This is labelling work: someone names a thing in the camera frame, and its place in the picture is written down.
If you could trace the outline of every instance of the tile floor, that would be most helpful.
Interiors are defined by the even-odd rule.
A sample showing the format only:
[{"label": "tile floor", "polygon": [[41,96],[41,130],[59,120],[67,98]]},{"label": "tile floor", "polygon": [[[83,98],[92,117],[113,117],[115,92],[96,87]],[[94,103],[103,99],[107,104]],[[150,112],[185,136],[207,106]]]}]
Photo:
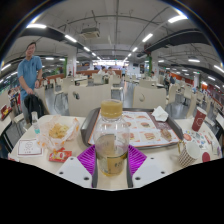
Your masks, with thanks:
[{"label": "tile floor", "polygon": [[[122,80],[120,86],[124,87],[123,107],[124,108],[131,108],[132,107],[132,101],[133,101],[133,90],[134,90],[135,85],[131,84],[131,83],[126,83]],[[53,88],[46,89],[45,95],[46,95],[47,105],[48,105],[48,108],[49,108],[51,114],[61,114],[61,115],[64,115],[64,116],[69,116],[68,101],[67,101],[67,97],[65,95],[62,95],[62,96],[59,95],[57,97],[55,108],[54,108],[55,95],[54,95],[54,92],[53,92]],[[120,100],[119,91],[114,91],[113,94],[112,94],[112,98]],[[175,101],[175,103],[172,104],[172,113],[170,113],[171,112],[171,106],[168,105],[166,107],[166,111],[169,114],[171,114],[171,116],[174,119],[184,119],[185,118],[185,116],[187,114],[187,111],[188,111],[188,108],[189,108],[189,105],[184,106],[182,103],[180,103],[180,102],[183,102],[183,101],[184,101],[183,97],[180,98],[180,96],[176,95],[176,101]],[[202,104],[202,108],[203,109],[206,108],[205,103]],[[214,121],[215,117],[213,117],[212,111],[213,111],[213,106],[211,106],[208,117]],[[21,130],[22,130],[23,129],[22,127],[24,125],[24,121],[21,122],[19,125],[20,125]],[[207,125],[209,126],[209,128],[212,130],[212,132],[214,134],[217,133],[218,127],[216,125],[214,127],[212,127],[209,124],[207,124]],[[7,135],[9,137],[9,139],[11,140],[12,145],[15,146],[15,144],[17,143],[17,141],[20,138],[20,135],[19,135],[18,130],[16,128],[16,124],[12,124],[12,126],[7,131]],[[7,158],[7,152],[4,149],[0,150],[0,158]]]}]

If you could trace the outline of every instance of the white chair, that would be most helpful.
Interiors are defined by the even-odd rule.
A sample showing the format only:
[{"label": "white chair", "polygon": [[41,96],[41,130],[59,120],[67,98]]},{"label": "white chair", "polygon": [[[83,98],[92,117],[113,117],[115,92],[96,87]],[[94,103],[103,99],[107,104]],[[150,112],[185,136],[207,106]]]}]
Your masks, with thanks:
[{"label": "white chair", "polygon": [[114,75],[113,77],[113,85],[120,85],[121,83],[121,78],[119,75]]},{"label": "white chair", "polygon": [[55,102],[56,102],[56,99],[57,99],[57,96],[59,94],[61,94],[61,98],[62,98],[62,94],[63,94],[63,91],[56,91],[56,85],[55,85],[55,81],[53,81],[53,88],[54,88],[54,95],[55,95],[55,100],[54,100],[54,108],[55,108]]},{"label": "white chair", "polygon": [[103,85],[102,83],[102,75],[95,75],[93,80],[93,85]]},{"label": "white chair", "polygon": [[185,86],[185,90],[184,90],[184,97],[185,97],[185,102],[183,103],[183,105],[188,106],[186,104],[187,99],[190,100],[191,99],[191,93],[192,93],[192,89],[189,86]]},{"label": "white chair", "polygon": [[191,103],[190,103],[190,107],[189,107],[187,115],[186,115],[186,119],[193,118],[193,112],[195,110],[196,103],[197,103],[197,95],[192,93],[191,94]]},{"label": "white chair", "polygon": [[165,109],[166,106],[166,90],[148,89],[136,86],[133,94],[133,108],[154,109],[161,106]]},{"label": "white chair", "polygon": [[175,97],[176,97],[176,86],[171,86],[170,87],[170,91],[169,91],[169,99],[166,100],[166,105],[170,104],[170,111],[171,111],[171,115],[172,115],[172,103],[175,102]]},{"label": "white chair", "polygon": [[68,109],[70,116],[86,117],[89,112],[101,106],[103,100],[111,99],[110,85],[70,86],[68,90]]},{"label": "white chair", "polygon": [[121,99],[121,92],[123,93],[123,101],[124,101],[124,91],[123,87],[113,87],[113,77],[109,79],[109,85],[111,86],[111,91],[120,91],[120,99]]},{"label": "white chair", "polygon": [[35,92],[35,95],[37,95],[38,98],[41,99],[41,101],[43,103],[44,113],[45,114],[50,114],[50,111],[48,109],[47,102],[46,102],[46,97],[45,97],[45,88],[41,87],[41,88],[38,88],[38,89],[34,89],[34,92]]}]

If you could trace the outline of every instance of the glass bottle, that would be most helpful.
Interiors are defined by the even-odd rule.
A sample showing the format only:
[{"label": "glass bottle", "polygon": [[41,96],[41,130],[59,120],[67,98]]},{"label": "glass bottle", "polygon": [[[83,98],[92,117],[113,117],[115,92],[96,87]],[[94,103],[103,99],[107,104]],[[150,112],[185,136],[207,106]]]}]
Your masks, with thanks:
[{"label": "glass bottle", "polygon": [[122,102],[104,100],[101,118],[96,124],[93,139],[99,168],[107,176],[118,175],[124,168],[129,146],[129,127],[122,118]]},{"label": "glass bottle", "polygon": [[31,114],[32,114],[32,125],[34,128],[34,131],[36,134],[40,134],[40,127],[39,127],[39,123],[38,123],[37,112],[33,111],[33,112],[31,112]]}]

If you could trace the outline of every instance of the person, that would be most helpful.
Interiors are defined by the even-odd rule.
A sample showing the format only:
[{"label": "person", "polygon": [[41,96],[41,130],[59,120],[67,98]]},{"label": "person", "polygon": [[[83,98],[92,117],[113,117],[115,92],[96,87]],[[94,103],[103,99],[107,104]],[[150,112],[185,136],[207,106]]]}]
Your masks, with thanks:
[{"label": "person", "polygon": [[108,73],[109,75],[116,75],[115,72],[112,70],[111,67],[108,68],[107,73]]},{"label": "person", "polygon": [[166,75],[165,78],[164,78],[164,83],[165,83],[165,85],[168,86],[168,91],[169,91],[169,88],[170,88],[170,81],[169,81],[169,79],[167,78],[167,75]]},{"label": "person", "polygon": [[123,76],[125,77],[125,71],[126,71],[126,68],[125,68],[125,66],[123,66],[123,68],[121,68],[122,77]]},{"label": "person", "polygon": [[196,88],[193,87],[192,90],[194,91],[194,94],[195,94],[196,92],[198,92],[198,86],[196,86]]},{"label": "person", "polygon": [[105,75],[105,71],[106,71],[106,67],[102,66],[102,69],[99,70],[98,74],[104,76]]},{"label": "person", "polygon": [[172,84],[175,84],[175,80],[174,80],[174,78],[173,78],[172,75],[170,76],[170,82],[171,82]]},{"label": "person", "polygon": [[36,43],[30,43],[26,48],[26,57],[19,63],[17,76],[21,86],[21,108],[27,124],[29,121],[28,110],[24,99],[29,94],[34,94],[34,88],[39,88],[42,78],[42,63],[39,56],[34,56]]}]

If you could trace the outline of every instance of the printed menu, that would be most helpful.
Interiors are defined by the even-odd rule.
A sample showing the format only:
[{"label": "printed menu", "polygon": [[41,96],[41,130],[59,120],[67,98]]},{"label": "printed menu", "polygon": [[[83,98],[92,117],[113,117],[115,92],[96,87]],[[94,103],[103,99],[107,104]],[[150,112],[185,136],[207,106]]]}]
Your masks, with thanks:
[{"label": "printed menu", "polygon": [[[178,143],[179,141],[178,136],[171,129],[169,124],[167,122],[156,121],[151,113],[123,111],[122,116],[130,129],[130,145],[135,147],[162,146]],[[96,123],[100,118],[101,115],[99,112]],[[91,145],[94,144],[93,132],[95,126],[88,141]],[[168,131],[168,134],[170,134],[170,141],[163,137],[161,129],[166,129]]]},{"label": "printed menu", "polygon": [[200,132],[195,132],[192,130],[183,130],[183,135],[184,135],[184,143],[187,142],[195,142],[199,146],[200,149],[202,150],[207,150],[207,140],[205,136],[200,133]]}]

